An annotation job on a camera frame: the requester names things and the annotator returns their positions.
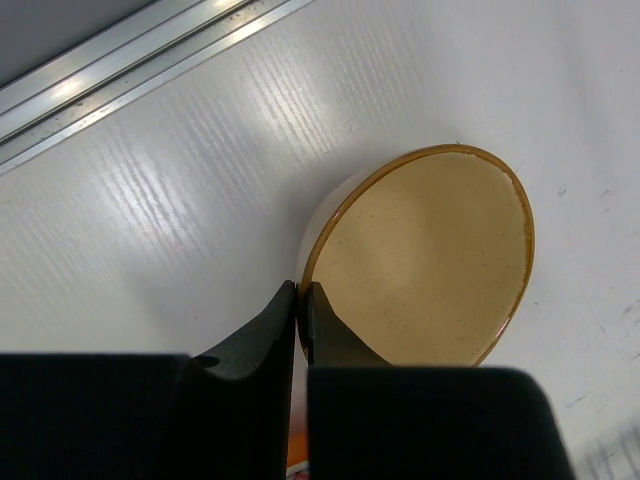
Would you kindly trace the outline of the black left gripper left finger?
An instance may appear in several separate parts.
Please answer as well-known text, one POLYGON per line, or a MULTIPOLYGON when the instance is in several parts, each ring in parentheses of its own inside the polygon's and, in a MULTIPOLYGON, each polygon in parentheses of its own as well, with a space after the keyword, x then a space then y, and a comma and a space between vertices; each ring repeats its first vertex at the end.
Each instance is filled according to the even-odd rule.
POLYGON ((5 479, 281 479, 295 286, 198 356, 5 353, 5 479))

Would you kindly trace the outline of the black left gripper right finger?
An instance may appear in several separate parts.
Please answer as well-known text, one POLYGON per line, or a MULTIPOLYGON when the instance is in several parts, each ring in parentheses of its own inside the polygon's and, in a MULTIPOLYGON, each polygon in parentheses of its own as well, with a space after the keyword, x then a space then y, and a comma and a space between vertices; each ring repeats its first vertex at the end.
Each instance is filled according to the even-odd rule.
POLYGON ((570 479, 549 402, 509 368, 394 367, 305 295, 314 479, 570 479))

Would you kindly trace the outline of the tan bowl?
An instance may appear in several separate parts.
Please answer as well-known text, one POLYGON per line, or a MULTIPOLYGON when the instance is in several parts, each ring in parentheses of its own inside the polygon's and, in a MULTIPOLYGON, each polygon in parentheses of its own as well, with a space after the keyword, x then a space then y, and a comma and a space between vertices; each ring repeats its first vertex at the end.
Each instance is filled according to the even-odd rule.
POLYGON ((323 289, 356 340, 394 366, 476 366, 526 291, 535 230, 514 171, 445 144, 348 177, 317 206, 298 291, 323 289))

